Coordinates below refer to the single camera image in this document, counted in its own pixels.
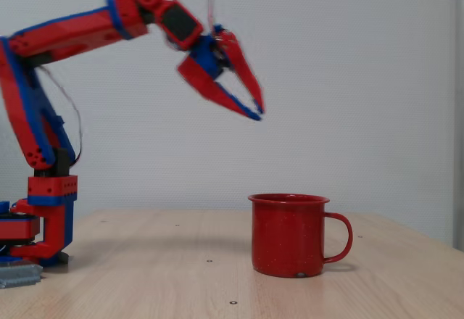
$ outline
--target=blue plastic part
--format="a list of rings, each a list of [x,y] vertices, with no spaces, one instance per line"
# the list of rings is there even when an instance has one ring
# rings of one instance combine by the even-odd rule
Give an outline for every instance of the blue plastic part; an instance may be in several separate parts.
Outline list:
[[[227,94],[229,98],[233,100],[235,104],[237,104],[237,107],[239,107],[240,110],[243,111],[247,117],[255,121],[261,121],[261,116],[259,116],[256,112],[251,111],[250,108],[248,108],[245,104],[239,101],[234,95],[227,92],[227,90],[220,83],[217,82],[216,84],[220,89],[223,90],[225,94]]]
[[[58,207],[68,202],[74,202],[78,199],[78,194],[71,194],[69,196],[29,196],[29,205],[43,205],[47,207]]]
[[[0,214],[4,214],[9,211],[9,202],[2,201],[0,202]]]
[[[256,105],[256,108],[257,108],[258,112],[262,115],[262,107],[261,107],[261,105],[258,104],[256,99],[253,99],[253,102],[254,102],[254,105]]]
[[[71,142],[67,137],[65,128],[63,127],[65,122],[63,121],[61,116],[56,114],[53,106],[51,105],[49,99],[44,93],[44,90],[42,89],[36,71],[26,70],[25,73],[29,77],[28,80],[30,81],[31,86],[33,87],[33,91],[35,93],[35,103],[41,106],[41,114],[43,115],[45,120],[50,124],[53,133],[55,133],[55,135],[57,136],[60,147],[67,150],[67,154],[71,159],[71,162],[73,162],[75,159],[75,152],[73,149],[73,145],[71,145]],[[53,162],[50,163],[48,157],[45,158],[47,164],[53,164]]]
[[[13,256],[0,256],[0,263],[3,262],[15,262],[15,261],[21,261],[21,257],[13,257]]]
[[[223,30],[221,25],[215,25],[216,32]],[[211,46],[215,44],[215,39],[211,36],[201,36],[195,46],[192,48],[189,56],[192,58],[202,69],[209,75],[213,80],[216,80],[222,73],[223,68],[218,64],[218,58],[212,53]],[[227,92],[227,90],[220,84],[216,83],[217,86],[233,100],[233,102],[240,108],[245,115],[253,120],[260,121],[261,117],[253,112],[250,108],[239,101],[233,94]],[[262,114],[262,108],[257,104],[258,112]]]
[[[37,79],[36,72],[34,70],[24,70],[22,68],[20,63],[17,61],[15,54],[9,49],[7,38],[1,37],[0,41],[8,64],[14,73],[14,79],[20,92],[22,108],[25,111],[26,120],[28,121],[28,125],[34,135],[34,139],[36,140],[38,147],[41,149],[42,156],[46,159],[46,163],[52,165],[56,159],[44,130],[42,116],[51,122],[52,129],[58,136],[60,145],[67,150],[70,155],[71,162],[73,162],[75,159],[75,153],[62,126],[62,119],[56,114],[46,97],[46,94]]]
[[[65,208],[65,245],[67,247],[73,241],[73,224],[74,224],[74,201],[68,200]]]
[[[124,28],[123,21],[117,11],[115,0],[107,0],[109,16],[113,22],[113,27],[118,31],[118,33],[126,40],[133,39],[133,36]]]
[[[19,30],[16,33],[14,33],[13,36],[18,35],[18,34],[23,34],[23,33],[26,33],[28,31],[34,30],[34,29],[42,28],[42,27],[45,27],[45,26],[53,24],[53,23],[63,22],[65,20],[70,20],[70,19],[76,18],[76,17],[84,17],[84,16],[88,16],[88,15],[93,15],[94,13],[107,11],[107,10],[108,10],[108,7],[100,7],[98,9],[93,9],[93,10],[87,11],[87,12],[79,12],[79,13],[72,14],[72,15],[69,15],[69,16],[55,18],[54,20],[48,20],[46,22],[43,22],[43,23],[40,23],[40,24],[37,24],[37,25],[33,25],[32,27]]]
[[[223,68],[219,66],[218,59],[211,52],[211,45],[214,44],[212,36],[201,36],[190,52],[190,57],[207,72],[213,80],[223,73]]]
[[[35,219],[38,219],[37,216],[32,216],[32,217],[25,217],[24,219],[1,219],[0,222],[2,221],[12,221],[12,222],[16,222],[16,221],[32,221],[32,220],[35,220]]]
[[[55,266],[59,262],[58,254],[50,257],[49,259],[40,259],[39,265],[42,267],[52,267]]]

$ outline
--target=table surface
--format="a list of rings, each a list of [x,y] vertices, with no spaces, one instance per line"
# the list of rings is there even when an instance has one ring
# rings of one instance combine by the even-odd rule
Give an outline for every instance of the table surface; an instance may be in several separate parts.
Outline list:
[[[0,290],[0,318],[464,318],[464,253],[376,215],[347,217],[347,258],[284,279],[252,269],[251,212],[97,212],[77,222],[68,266]],[[326,219],[326,255],[346,240]]]

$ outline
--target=red robotic arm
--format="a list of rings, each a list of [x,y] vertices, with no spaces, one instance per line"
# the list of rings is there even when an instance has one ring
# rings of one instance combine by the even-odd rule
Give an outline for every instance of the red robotic arm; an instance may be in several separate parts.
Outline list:
[[[148,33],[147,26],[152,23],[178,50],[188,51],[178,71],[204,98],[260,120],[264,112],[260,86],[235,36],[220,25],[215,26],[214,33],[203,36],[202,24],[177,0],[107,0],[106,6],[94,11],[0,37],[0,86],[5,107],[21,150],[35,170],[29,178],[27,199],[11,209],[0,202],[0,262],[2,257],[21,257],[54,263],[73,237],[77,177],[69,175],[69,169],[76,156],[36,68],[134,39]],[[249,89],[256,111],[215,81],[224,69],[234,71]],[[37,217],[44,218],[44,240],[31,244],[38,232]]]

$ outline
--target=red mug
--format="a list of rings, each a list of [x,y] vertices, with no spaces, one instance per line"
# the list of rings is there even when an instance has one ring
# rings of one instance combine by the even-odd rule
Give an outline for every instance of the red mug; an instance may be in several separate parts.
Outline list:
[[[347,256],[353,243],[348,219],[325,212],[329,199],[306,194],[255,194],[252,262],[260,273],[283,278],[306,278],[322,272],[326,263]],[[324,257],[324,218],[344,222],[348,242],[343,252]]]

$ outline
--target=mug handle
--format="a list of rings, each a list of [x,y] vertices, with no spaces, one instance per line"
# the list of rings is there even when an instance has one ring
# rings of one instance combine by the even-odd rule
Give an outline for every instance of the mug handle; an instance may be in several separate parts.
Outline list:
[[[351,228],[351,223],[349,223],[348,219],[342,214],[337,214],[336,212],[324,212],[324,217],[340,220],[347,226],[348,229],[348,242],[345,246],[345,249],[343,249],[343,252],[333,257],[324,257],[324,263],[337,262],[341,259],[344,259],[348,255],[351,246],[353,245],[353,230]]]

